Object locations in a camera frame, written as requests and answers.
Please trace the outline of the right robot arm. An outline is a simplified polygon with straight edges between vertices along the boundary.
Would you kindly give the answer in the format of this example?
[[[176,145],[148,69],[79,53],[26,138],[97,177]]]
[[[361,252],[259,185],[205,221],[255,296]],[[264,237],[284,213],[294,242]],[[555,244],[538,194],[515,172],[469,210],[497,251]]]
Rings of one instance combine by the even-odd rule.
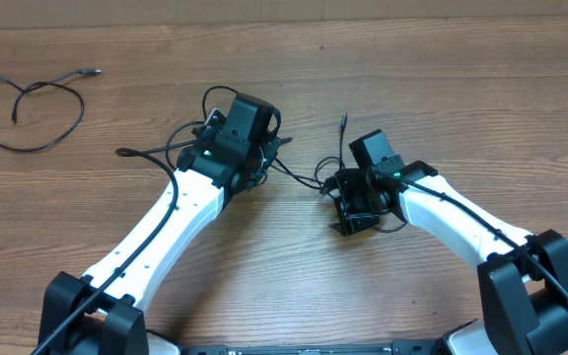
[[[406,164],[381,130],[349,144],[357,163],[320,184],[344,236],[392,214],[442,242],[472,270],[481,319],[435,340],[396,340],[391,354],[562,354],[568,351],[568,241],[498,219],[422,161]]]

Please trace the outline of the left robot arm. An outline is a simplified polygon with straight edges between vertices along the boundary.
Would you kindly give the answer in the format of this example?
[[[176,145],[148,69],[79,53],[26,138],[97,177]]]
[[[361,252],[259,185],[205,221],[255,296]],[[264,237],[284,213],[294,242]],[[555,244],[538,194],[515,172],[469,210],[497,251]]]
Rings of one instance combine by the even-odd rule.
[[[133,230],[82,276],[60,272],[49,283],[35,353],[179,354],[147,327],[147,312],[199,232],[266,177],[280,126],[275,106],[243,93],[228,112],[207,113],[177,166],[161,166],[169,184]]]

